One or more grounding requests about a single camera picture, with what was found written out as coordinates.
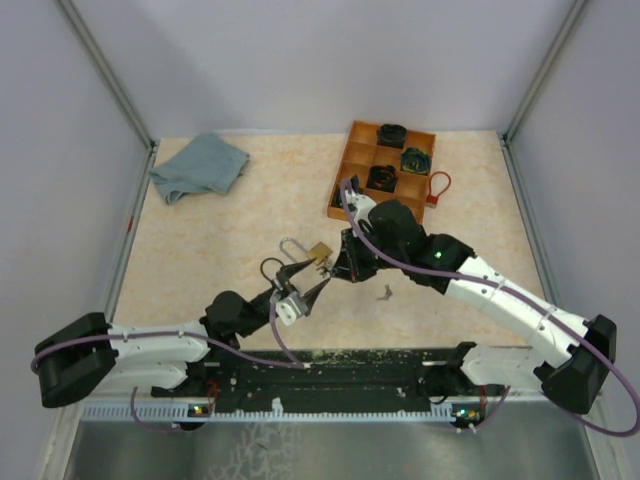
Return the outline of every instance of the robotic arm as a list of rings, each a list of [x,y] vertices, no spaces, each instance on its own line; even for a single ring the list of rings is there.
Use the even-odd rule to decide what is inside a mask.
[[[352,186],[354,190],[343,196],[352,228],[342,231],[340,254],[331,278],[356,283],[373,277],[378,270],[401,268],[415,283],[474,305],[523,337],[529,346],[502,348],[464,342],[449,352],[387,352],[386,363],[375,363],[379,356],[355,351],[345,358],[353,360],[349,370],[358,370],[359,374],[346,380],[344,364],[336,366],[334,376],[329,374],[329,360],[317,368],[317,375],[310,376],[318,359],[308,352],[298,354],[304,364],[285,363],[273,354],[271,360],[265,360],[265,355],[260,360],[239,352],[237,335],[251,335],[273,322],[276,315],[290,325],[310,314],[329,279],[304,294],[298,291],[292,277],[308,267],[312,263],[309,260],[282,266],[271,287],[253,300],[246,301],[236,292],[222,292],[200,320],[171,329],[123,327],[107,323],[101,313],[85,315],[35,349],[32,369],[40,380],[43,405],[64,406],[92,393],[121,395],[134,387],[150,388],[156,397],[202,396],[207,381],[225,379],[232,387],[220,390],[216,411],[249,408],[247,397],[253,398],[251,408],[266,408],[257,394],[239,396],[243,390],[233,381],[245,379],[247,388],[255,387],[256,393],[264,393],[274,384],[290,387],[289,401],[299,398],[301,408],[309,408],[308,395],[316,398],[327,394],[326,402],[317,403],[320,412],[337,408],[334,405],[340,402],[335,395],[354,392],[361,396],[355,400],[345,396],[340,408],[363,411],[358,409],[367,405],[367,411],[424,410],[429,408],[430,396],[468,392],[484,385],[533,388],[571,412],[585,414],[590,410],[608,370],[565,330],[586,339],[613,362],[616,326],[611,320],[598,315],[588,321],[553,307],[509,281],[459,240],[446,234],[427,235],[411,211],[398,201],[376,205],[357,193],[357,185]],[[550,321],[551,315],[564,328]],[[268,368],[245,367],[251,365],[236,362],[225,351]],[[425,369],[424,358],[434,355],[440,355],[443,368]],[[288,367],[286,375],[272,367]],[[310,379],[323,388],[314,390]],[[345,390],[347,381],[351,383]],[[354,387],[357,382],[362,383],[360,390]],[[366,397],[371,398],[370,404],[362,400],[367,395],[373,395]]]

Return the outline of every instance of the gray towel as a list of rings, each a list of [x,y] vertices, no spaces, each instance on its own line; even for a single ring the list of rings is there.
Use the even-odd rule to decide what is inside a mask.
[[[173,205],[190,193],[226,195],[248,161],[247,153],[215,133],[202,133],[149,176],[166,204]]]

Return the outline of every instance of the table surface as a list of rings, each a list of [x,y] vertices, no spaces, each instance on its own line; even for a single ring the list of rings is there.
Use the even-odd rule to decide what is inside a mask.
[[[453,184],[437,209],[425,209],[426,231],[454,235],[541,296],[496,133],[436,134],[432,171],[447,171]],[[260,261],[269,256],[286,260],[278,248],[283,237],[294,237],[307,248],[322,241],[335,259],[340,231],[348,224],[328,218],[326,206],[346,139],[342,134],[225,137],[251,156],[226,196],[190,195],[167,206],[149,185],[114,322],[172,325],[201,317],[221,291],[253,298],[269,287],[260,276]],[[156,164],[189,141],[163,139]],[[434,181],[434,190],[438,186]],[[311,272],[302,280],[315,282],[320,276]],[[393,295],[377,300],[385,284]],[[356,285],[332,280],[310,317],[280,331],[291,348],[450,347],[465,340],[522,344],[486,315],[415,285],[399,271],[381,272]],[[241,344],[277,348],[268,328]]]

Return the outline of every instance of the wooden table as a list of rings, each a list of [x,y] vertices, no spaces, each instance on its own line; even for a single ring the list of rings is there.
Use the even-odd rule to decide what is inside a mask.
[[[308,247],[323,241],[335,259],[340,231],[348,224],[327,218],[326,205],[346,135],[225,139],[251,155],[227,196],[191,195],[167,206],[149,186],[116,323],[190,321],[223,290],[253,298],[269,287],[259,274],[260,261],[268,256],[286,260],[278,249],[283,237]],[[189,140],[162,140],[156,164]],[[437,209],[425,210],[427,232],[458,237],[511,280],[542,295],[496,133],[437,133],[435,170],[446,170],[453,184]],[[393,296],[377,300],[385,284]],[[280,331],[291,348],[446,347],[463,340],[521,344],[484,314],[419,287],[398,271],[357,285],[331,281],[310,317]],[[245,349],[277,348],[268,328],[241,343]]]

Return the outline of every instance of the blue cloth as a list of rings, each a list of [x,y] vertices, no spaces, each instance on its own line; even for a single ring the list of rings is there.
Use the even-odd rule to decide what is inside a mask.
[[[249,154],[215,133],[202,133],[149,176],[165,203],[173,205],[190,193],[226,195],[248,161]]]

